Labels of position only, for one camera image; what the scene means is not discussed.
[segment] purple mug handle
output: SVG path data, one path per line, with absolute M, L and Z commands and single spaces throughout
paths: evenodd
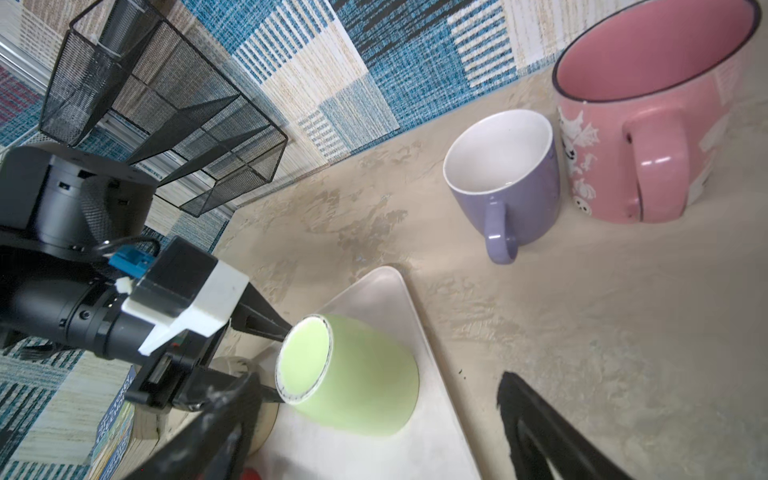
M 485 249 L 493 263 L 507 265 L 518 256 L 518 241 L 507 221 L 507 206 L 491 198 L 485 205 Z

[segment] pink mug handle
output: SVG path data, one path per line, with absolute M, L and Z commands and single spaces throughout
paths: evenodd
M 662 223 L 683 214 L 688 200 L 690 162 L 680 112 L 652 111 L 624 124 L 632 143 L 642 221 Z

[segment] black rim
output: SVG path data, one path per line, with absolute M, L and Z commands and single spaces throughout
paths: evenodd
M 668 86 L 668 87 L 659 88 L 658 90 L 649 91 L 648 93 L 639 94 L 639 95 L 635 95 L 635 96 L 632 96 L 632 97 L 621 97 L 621 98 L 614 98 L 614 99 L 611 99 L 611 100 L 590 100 L 590 99 L 588 99 L 588 98 L 581 98 L 581 97 L 576 97 L 576 96 L 574 96 L 574 95 L 571 95 L 571 94 L 567 93 L 567 92 L 566 92 L 566 91 L 565 91 L 565 90 L 564 90 L 564 89 L 563 89 L 563 88 L 560 86 L 560 83 L 558 82 L 558 70 L 559 70 L 559 68 L 560 68 L 560 62 L 561 62 L 561 61 L 562 61 L 562 59 L 565 57 L 565 55 L 568 53 L 568 51 L 569 51 L 569 50 L 571 50 L 571 48 L 572 48 L 574 45 L 576 45 L 576 44 L 578 43 L 578 41 L 579 41 L 579 40 L 581 40 L 581 38 L 582 38 L 582 37 L 584 37 L 584 36 L 585 36 L 585 35 L 587 35 L 587 34 L 588 34 L 590 31 L 592 31 L 594 28 L 596 28 L 596 27 L 598 27 L 598 26 L 602 25 L 603 23 L 607 22 L 608 20 L 610 20 L 611 18 L 613 18 L 613 17 L 614 17 L 614 16 L 616 16 L 616 15 L 619 15 L 619 14 L 621 14 L 621 13 L 624 13 L 624 12 L 626 12 L 627 10 L 629 10 L 629 9 L 631 9 L 631 8 L 634 8 L 634 7 L 637 7 L 638 5 L 644 4 L 644 3 L 646 3 L 646 2 L 655 2 L 655 1 L 656 1 L 656 0 L 641 0 L 641 1 L 640 1 L 640 2 L 638 2 L 638 3 L 634 3 L 634 4 L 632 4 L 632 5 L 629 5 L 628 7 L 622 8 L 622 9 L 621 9 L 621 10 L 619 10 L 618 12 L 615 12 L 615 13 L 613 13 L 613 14 L 609 15 L 608 17 L 605 17 L 605 18 L 603 18 L 603 19 L 602 19 L 602 20 L 600 20 L 598 23 L 596 23 L 596 24 L 592 25 L 590 28 L 588 28 L 588 29 L 587 29 L 587 30 L 586 30 L 584 33 L 582 33 L 581 35 L 579 35 L 578 37 L 576 37 L 576 39 L 575 39 L 575 40 L 573 40 L 573 41 L 572 41 L 572 42 L 571 42 L 571 43 L 568 45 L 568 47 L 566 47 L 566 48 L 565 48 L 565 50 L 563 50 L 563 53 L 561 53 L 561 54 L 560 54 L 560 57 L 558 57 L 558 60 L 557 60 L 557 61 L 555 62 L 555 64 L 554 64 L 554 69 L 552 70 L 552 84 L 554 85 L 554 89 L 555 89 L 555 90 L 557 90 L 557 91 L 558 91 L 558 93 L 559 93 L 560 95 L 562 95 L 562 96 L 564 96 L 564 97 L 566 97 L 566 98 L 570 98 L 571 100 L 576 100 L 576 101 L 585 102 L 585 103 L 590 103 L 590 104 L 606 104 L 606 103 L 611 103 L 611 102 L 614 102 L 614 101 L 634 100 L 635 98 L 642 98 L 642 97 L 647 97 L 647 96 L 649 96 L 649 95 L 653 95 L 653 94 L 661 93 L 662 91 L 671 90 L 671 89 L 673 89 L 673 88 L 675 88 L 675 87 L 679 87 L 680 85 L 682 85 L 682 84 L 685 84 L 685 83 L 687 83 L 687 82 L 689 82 L 689 81 L 691 81 L 691 80 L 693 80 L 693 79 L 695 79 L 695 78 L 699 78 L 699 77 L 701 77 L 702 75 L 705 75 L 705 74 L 709 73 L 710 71 L 714 70 L 715 68 L 717 68 L 718 66 L 720 66 L 721 64 L 723 64 L 723 63 L 724 63 L 725 61 L 727 61 L 729 58 L 733 57 L 733 56 L 734 56 L 734 55 L 735 55 L 735 54 L 736 54 L 736 53 L 737 53 L 739 50 L 741 50 L 741 49 L 742 49 L 742 47 L 743 47 L 744 45 L 746 45 L 746 44 L 747 44 L 747 42 L 748 42 L 749 40 L 751 40 L 751 39 L 752 39 L 752 37 L 755 35 L 755 32 L 757 31 L 757 28 L 760 26 L 760 20 L 763 18 L 763 10 L 760 8 L 760 4 L 758 4 L 756 0 L 744 0 L 746 3 L 750 4 L 750 6 L 752 7 L 752 9 L 753 9 L 753 11 L 754 11 L 754 16 L 753 16 L 753 19 L 752 19 L 752 28 L 750 28 L 750 32 L 749 32 L 749 33 L 746 35 L 746 37 L 745 37 L 745 38 L 744 38 L 744 39 L 741 41 L 741 43 L 739 43 L 739 44 L 738 44 L 738 45 L 737 45 L 737 46 L 736 46 L 736 47 L 735 47 L 735 48 L 734 48 L 734 49 L 731 51 L 731 53 L 729 53 L 729 54 L 728 54 L 728 55 L 726 55 L 725 57 L 721 58 L 721 59 L 720 59 L 719 61 L 717 61 L 717 62 L 716 62 L 714 65 L 710 66 L 709 68 L 705 68 L 704 70 L 700 71 L 699 73 L 697 73 L 697 74 L 695 74 L 695 75 L 693 75 L 693 76 L 691 76 L 691 77 L 689 77 L 689 78 L 686 78 L 685 80 L 682 80 L 682 81 L 678 81 L 676 84 L 672 84 L 672 85 L 670 85 L 670 86 Z

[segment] mug rim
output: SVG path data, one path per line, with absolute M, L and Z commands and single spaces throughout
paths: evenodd
M 323 371 L 320 372 L 320 374 L 317 376 L 317 379 L 315 382 L 310 386 L 305 392 L 301 392 L 298 394 L 290 394 L 285 391 L 283 382 L 282 382 L 282 376 L 280 375 L 280 362 L 283 359 L 283 347 L 288 345 L 288 340 L 290 337 L 298 331 L 302 323 L 305 323 L 307 320 L 320 320 L 323 325 L 326 327 L 326 331 L 328 332 L 328 354 L 326 355 L 326 362 L 323 365 Z M 300 322 L 298 322 L 291 330 L 288 332 L 288 335 L 286 335 L 286 338 L 283 340 L 283 345 L 280 347 L 280 352 L 277 354 L 277 361 L 275 362 L 275 390 L 277 390 L 277 393 L 280 395 L 280 398 L 283 399 L 283 401 L 287 405 L 299 405 L 301 403 L 304 403 L 311 399 L 315 392 L 320 388 L 320 386 L 323 384 L 323 380 L 326 378 L 326 374 L 328 373 L 328 368 L 330 367 L 331 363 L 331 354 L 333 353 L 333 328 L 330 325 L 330 322 L 324 315 L 319 315 L 317 313 L 313 313 L 311 315 L 307 315 L 304 318 L 301 319 Z
M 612 98 L 610 100 L 590 100 L 588 98 L 578 97 L 576 95 L 571 95 L 571 94 L 567 93 L 563 89 L 563 87 L 560 86 L 560 82 L 558 82 L 558 69 L 560 68 L 560 62 L 565 57 L 565 55 L 568 53 L 568 51 L 571 50 L 571 48 L 574 45 L 576 45 L 576 43 L 579 40 L 581 40 L 582 37 L 587 35 L 590 31 L 595 29 L 597 26 L 602 25 L 604 22 L 607 22 L 608 20 L 611 20 L 616 15 L 624 13 L 627 10 L 635 8 L 635 7 L 637 7 L 639 5 L 642 5 L 644 3 L 656 2 L 656 1 L 658 1 L 658 0 L 640 0 L 637 3 L 633 3 L 632 5 L 626 6 L 626 7 L 622 8 L 621 10 L 618 10 L 618 11 L 610 14 L 609 16 L 603 18 L 598 23 L 592 25 L 590 28 L 587 28 L 587 30 L 583 31 L 581 33 L 581 35 L 576 37 L 576 39 L 574 39 L 570 44 L 568 44 L 568 47 L 565 47 L 565 50 L 563 50 L 563 52 L 558 57 L 558 60 L 554 63 L 554 68 L 552 69 L 552 85 L 554 86 L 554 89 L 560 95 L 562 95 L 565 98 L 568 98 L 568 99 L 574 100 L 574 101 L 578 101 L 578 102 L 581 102 L 581 103 L 588 103 L 588 104 L 610 104 L 610 103 L 619 102 L 619 101 L 635 100 L 635 99 L 638 99 L 638 98 L 650 97 L 651 95 L 655 95 L 655 94 L 658 94 L 658 93 L 661 93 L 661 92 L 672 90 L 673 88 L 676 88 L 676 87 L 679 87 L 679 86 L 681 86 L 683 84 L 686 84 L 689 81 L 695 80 L 695 79 L 697 79 L 699 77 L 703 77 L 704 75 L 708 74 L 709 72 L 711 72 L 715 68 L 717 68 L 720 65 L 722 65 L 725 61 L 727 61 L 728 59 L 733 57 L 736 53 L 738 53 L 744 47 L 744 45 L 746 45 L 752 39 L 752 37 L 757 32 L 757 29 L 760 26 L 760 22 L 762 21 L 762 18 L 763 18 L 763 10 L 760 7 L 760 4 L 757 3 L 756 0 L 742 0 L 743 2 L 746 2 L 747 4 L 749 4 L 752 7 L 752 10 L 754 12 L 754 16 L 752 18 L 752 27 L 750 28 L 749 33 L 746 34 L 746 37 L 728 55 L 725 55 L 724 57 L 722 57 L 720 60 L 715 62 L 709 68 L 705 68 L 704 70 L 702 70 L 702 71 L 700 71 L 700 72 L 698 72 L 698 73 L 696 73 L 696 74 L 694 74 L 694 75 L 692 75 L 692 76 L 690 76 L 690 77 L 688 77 L 688 78 L 686 78 L 686 79 L 684 79 L 682 81 L 678 81 L 675 84 L 672 84 L 672 85 L 669 85 L 669 86 L 666 86 L 666 87 L 663 87 L 663 88 L 658 88 L 657 90 L 649 91 L 649 92 L 644 93 L 644 94 L 632 95 L 630 97 Z
M 498 119 L 499 117 L 505 117 L 505 116 L 508 116 L 510 114 L 517 115 L 517 114 L 520 114 L 521 112 L 525 113 L 525 114 L 534 114 L 535 116 L 537 116 L 541 120 L 543 120 L 544 123 L 547 125 L 547 133 L 548 133 L 548 136 L 547 136 L 547 148 L 541 154 L 541 158 L 539 158 L 533 164 L 533 166 L 531 168 L 529 168 L 525 172 L 525 174 L 521 175 L 520 178 L 518 178 L 516 181 L 512 182 L 511 184 L 502 185 L 502 186 L 500 186 L 498 188 L 493 188 L 491 190 L 484 190 L 484 191 L 480 191 L 480 192 L 472 192 L 472 191 L 469 191 L 469 190 L 463 190 L 461 188 L 458 188 L 453 183 L 451 183 L 451 181 L 448 179 L 448 173 L 445 171 L 445 166 L 448 164 L 448 158 L 450 157 L 451 152 L 453 152 L 453 149 L 455 148 L 456 144 L 458 144 L 459 141 L 465 135 L 467 135 L 469 133 L 469 131 L 475 129 L 476 127 L 479 127 L 481 124 L 483 124 L 485 122 L 493 121 L 493 120 Z M 460 134 L 453 141 L 453 143 L 451 144 L 451 147 L 448 149 L 448 152 L 445 153 L 445 158 L 443 158 L 443 161 L 442 161 L 442 177 L 445 179 L 445 182 L 448 184 L 448 186 L 451 187 L 451 190 L 459 192 L 460 194 L 464 194 L 464 195 L 488 195 L 488 194 L 495 194 L 497 192 L 500 192 L 500 191 L 504 190 L 505 188 L 513 187 L 516 184 L 519 184 L 520 182 L 525 180 L 528 177 L 528 175 L 531 174 L 531 172 L 533 170 L 536 170 L 538 168 L 538 166 L 541 165 L 541 162 L 543 162 L 545 160 L 545 158 L 547 158 L 547 156 L 549 155 L 549 151 L 552 149 L 552 141 L 553 141 L 553 139 L 554 139 L 554 131 L 552 129 L 552 124 L 549 122 L 549 120 L 543 114 L 541 114 L 541 113 L 539 113 L 539 112 L 537 112 L 535 110 L 528 110 L 527 108 L 513 108 L 511 110 L 500 111 L 500 112 L 495 113 L 493 115 L 489 115 L 488 117 L 482 118 L 479 121 L 476 121 L 474 124 L 472 124 L 469 127 L 467 127 L 467 129 L 464 130 L 462 132 L 462 134 Z

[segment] purple mug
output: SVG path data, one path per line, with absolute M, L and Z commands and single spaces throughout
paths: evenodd
M 538 112 L 491 115 L 459 135 L 442 165 L 445 182 L 494 263 L 549 230 L 560 209 L 560 170 L 552 126 Z

